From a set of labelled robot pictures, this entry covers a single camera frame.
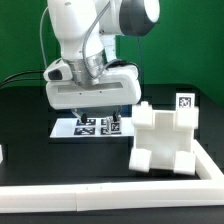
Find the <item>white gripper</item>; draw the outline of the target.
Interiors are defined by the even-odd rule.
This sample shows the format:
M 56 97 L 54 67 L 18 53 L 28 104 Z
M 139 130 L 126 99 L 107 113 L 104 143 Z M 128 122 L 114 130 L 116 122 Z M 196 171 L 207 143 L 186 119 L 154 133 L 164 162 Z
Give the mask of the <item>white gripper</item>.
M 78 108 L 117 106 L 113 122 L 118 121 L 121 106 L 136 104 L 141 97 L 138 70 L 133 65 L 109 68 L 95 85 L 81 86 L 74 80 L 47 81 L 47 97 L 54 109 L 72 109 L 72 113 L 84 124 L 87 114 Z

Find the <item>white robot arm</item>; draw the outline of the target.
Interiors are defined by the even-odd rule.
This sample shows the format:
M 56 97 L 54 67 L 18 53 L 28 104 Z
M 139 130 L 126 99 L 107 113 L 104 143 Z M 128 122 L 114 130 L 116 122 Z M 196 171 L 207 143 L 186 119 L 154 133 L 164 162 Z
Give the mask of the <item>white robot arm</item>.
M 133 105 L 141 97 L 137 66 L 118 59 L 108 40 L 147 35 L 159 0 L 47 0 L 61 57 L 44 72 L 55 109 Z

